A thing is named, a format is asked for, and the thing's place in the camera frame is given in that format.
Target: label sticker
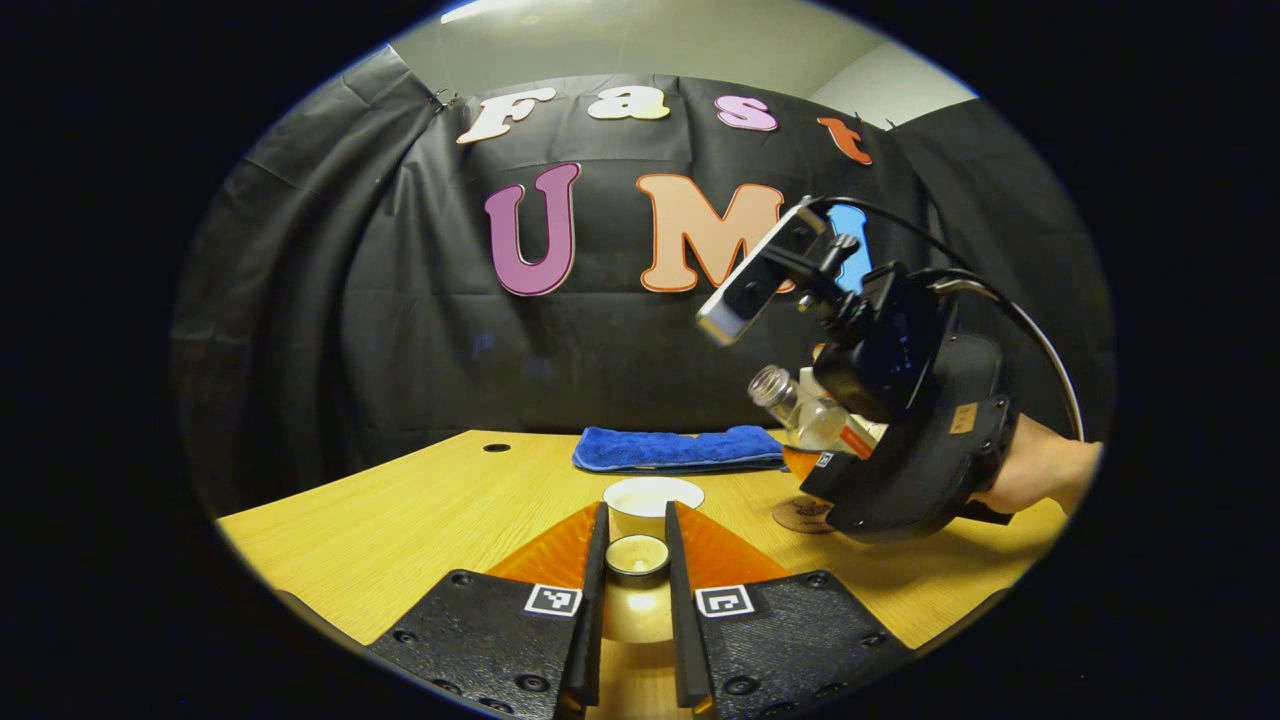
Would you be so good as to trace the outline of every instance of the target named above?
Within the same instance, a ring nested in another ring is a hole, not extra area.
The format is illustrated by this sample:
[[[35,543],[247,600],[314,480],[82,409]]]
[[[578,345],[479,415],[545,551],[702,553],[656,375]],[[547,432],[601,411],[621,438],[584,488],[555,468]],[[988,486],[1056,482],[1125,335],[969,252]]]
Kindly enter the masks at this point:
[[[581,602],[582,591],[580,589],[534,585],[534,592],[529,594],[529,602],[525,603],[525,611],[572,618]]]
[[[707,618],[755,612],[755,607],[751,606],[751,598],[746,594],[745,585],[703,588],[695,594],[698,596],[698,610]]]
[[[955,418],[951,419],[951,434],[961,436],[973,429],[974,420],[978,419],[978,404],[970,402],[956,407]]]

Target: wall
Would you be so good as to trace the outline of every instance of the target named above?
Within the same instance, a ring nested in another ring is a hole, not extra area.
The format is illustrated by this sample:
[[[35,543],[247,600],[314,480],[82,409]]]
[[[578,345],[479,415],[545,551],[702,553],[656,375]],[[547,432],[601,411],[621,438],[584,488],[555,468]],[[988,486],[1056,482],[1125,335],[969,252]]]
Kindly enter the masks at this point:
[[[886,41],[840,70],[809,100],[888,127],[977,95],[959,79],[906,47]]]

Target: human hand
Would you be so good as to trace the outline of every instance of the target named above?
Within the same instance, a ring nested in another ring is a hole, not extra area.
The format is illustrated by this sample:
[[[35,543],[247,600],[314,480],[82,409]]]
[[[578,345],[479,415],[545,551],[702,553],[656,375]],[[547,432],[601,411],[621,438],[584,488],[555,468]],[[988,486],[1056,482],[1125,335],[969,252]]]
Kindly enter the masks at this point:
[[[1050,497],[1070,515],[1084,497],[1101,454],[1101,442],[1068,439],[1020,415],[996,482],[970,498],[996,512],[1018,512]]]

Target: blue towel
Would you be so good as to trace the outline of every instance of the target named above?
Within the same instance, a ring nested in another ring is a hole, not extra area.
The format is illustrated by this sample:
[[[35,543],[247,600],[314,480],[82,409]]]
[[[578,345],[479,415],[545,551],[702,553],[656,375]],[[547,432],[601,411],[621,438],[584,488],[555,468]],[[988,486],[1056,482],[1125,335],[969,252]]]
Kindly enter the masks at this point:
[[[786,468],[782,443],[755,425],[698,437],[586,428],[573,465],[593,473],[667,475]]]

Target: screw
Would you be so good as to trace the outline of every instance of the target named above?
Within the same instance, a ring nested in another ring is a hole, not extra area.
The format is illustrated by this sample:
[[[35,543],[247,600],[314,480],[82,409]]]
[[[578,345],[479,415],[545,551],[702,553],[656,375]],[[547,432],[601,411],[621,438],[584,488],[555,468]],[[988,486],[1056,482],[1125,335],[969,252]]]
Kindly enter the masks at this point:
[[[547,692],[552,687],[545,678],[539,678],[538,675],[520,675],[516,678],[516,685],[531,693]]]
[[[435,687],[438,687],[438,688],[440,688],[442,691],[448,691],[448,692],[451,692],[453,694],[462,694],[462,691],[458,689],[457,685],[454,685],[453,683],[451,683],[448,680],[442,680],[442,679],[436,678],[436,679],[431,680],[431,684],[435,685]]]
[[[508,715],[515,715],[515,712],[516,712],[516,711],[515,711],[515,710],[512,710],[512,708],[511,708],[511,706],[509,706],[509,705],[507,705],[506,702],[498,702],[497,700],[490,700],[490,698],[488,698],[488,697],[483,697],[483,698],[480,698],[480,705],[484,705],[485,707],[492,707],[492,708],[494,708],[494,710],[498,710],[498,711],[502,711],[502,712],[506,712],[506,714],[508,714]]]
[[[771,716],[777,715],[780,712],[786,712],[787,710],[791,710],[795,706],[796,706],[796,703],[787,702],[787,701],[774,702],[773,705],[765,707],[764,712],[760,712],[760,717],[771,717]]]
[[[730,678],[724,683],[724,692],[728,694],[750,694],[755,692],[755,688],[760,687],[760,683],[755,678],[748,678],[746,675],[739,675],[736,678]]]
[[[829,694],[838,693],[840,691],[845,689],[845,687],[846,687],[845,683],[832,683],[829,685],[818,688],[818,691],[813,693],[813,697],[827,697]]]

